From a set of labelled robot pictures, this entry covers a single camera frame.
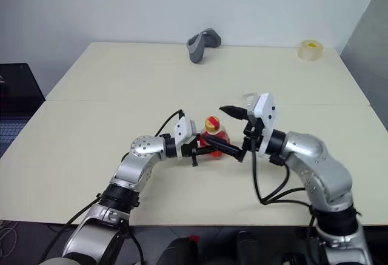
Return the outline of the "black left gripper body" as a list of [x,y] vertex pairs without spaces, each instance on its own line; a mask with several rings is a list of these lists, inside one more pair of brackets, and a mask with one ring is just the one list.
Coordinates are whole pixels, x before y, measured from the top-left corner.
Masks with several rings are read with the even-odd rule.
[[181,147],[181,153],[183,158],[191,158],[192,166],[196,167],[198,165],[197,155],[198,155],[198,141],[194,139],[188,144],[183,144]]

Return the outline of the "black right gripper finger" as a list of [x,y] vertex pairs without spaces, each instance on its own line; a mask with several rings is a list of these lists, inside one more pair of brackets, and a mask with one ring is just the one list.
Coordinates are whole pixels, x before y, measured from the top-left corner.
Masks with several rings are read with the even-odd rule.
[[242,162],[246,155],[246,150],[240,149],[239,147],[228,143],[222,138],[218,138],[212,135],[203,135],[202,137],[208,146],[226,155],[232,156],[238,162]]
[[247,110],[237,106],[222,106],[219,108],[221,111],[238,120],[249,120]]

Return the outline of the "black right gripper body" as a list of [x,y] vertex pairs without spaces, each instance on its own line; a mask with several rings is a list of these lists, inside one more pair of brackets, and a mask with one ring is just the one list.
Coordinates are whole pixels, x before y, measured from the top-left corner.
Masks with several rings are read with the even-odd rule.
[[256,152],[260,148],[263,140],[263,121],[261,119],[257,119],[255,123],[252,124],[248,116],[243,116],[242,120],[247,121],[246,127],[243,131],[244,140],[242,144],[242,155],[244,156],[247,151],[252,152],[254,150]]

